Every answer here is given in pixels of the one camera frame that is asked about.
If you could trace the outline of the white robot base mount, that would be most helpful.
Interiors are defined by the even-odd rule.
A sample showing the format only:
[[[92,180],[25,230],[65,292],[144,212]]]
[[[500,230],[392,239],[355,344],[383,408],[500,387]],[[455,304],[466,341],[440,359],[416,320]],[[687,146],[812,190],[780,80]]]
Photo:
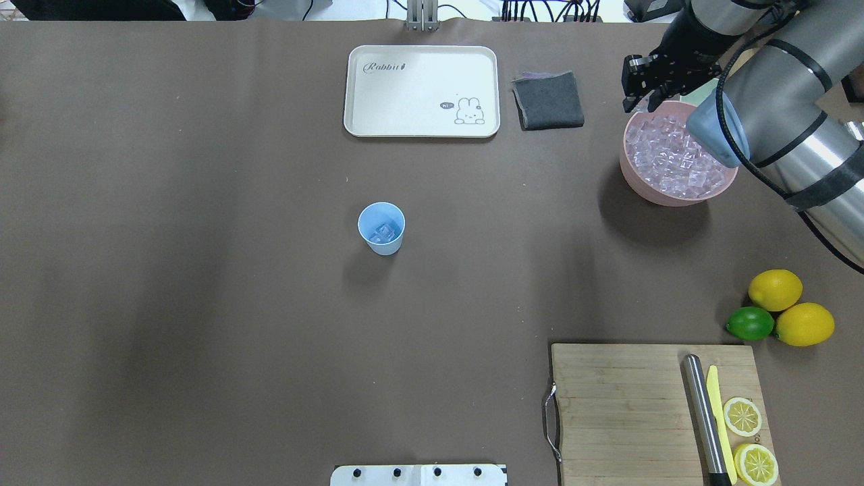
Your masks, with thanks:
[[[498,464],[343,465],[330,485],[508,485],[506,467]]]

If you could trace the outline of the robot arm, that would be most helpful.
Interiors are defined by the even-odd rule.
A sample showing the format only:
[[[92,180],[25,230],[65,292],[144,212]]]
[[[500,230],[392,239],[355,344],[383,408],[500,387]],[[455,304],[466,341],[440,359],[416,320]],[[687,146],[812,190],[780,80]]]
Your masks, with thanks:
[[[688,119],[729,168],[771,188],[843,264],[862,271],[862,142],[818,100],[862,64],[861,1],[795,1],[745,43],[772,1],[687,1],[660,44],[622,64],[623,109],[649,111],[716,79]]]

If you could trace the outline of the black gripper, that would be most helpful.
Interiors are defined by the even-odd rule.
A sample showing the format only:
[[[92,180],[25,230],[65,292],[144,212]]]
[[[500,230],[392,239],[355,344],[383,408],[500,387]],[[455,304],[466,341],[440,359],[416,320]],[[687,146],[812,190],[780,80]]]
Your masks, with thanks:
[[[717,61],[740,37],[738,10],[731,3],[687,3],[648,55],[622,62],[625,113],[648,113],[661,102],[689,93],[716,76]]]

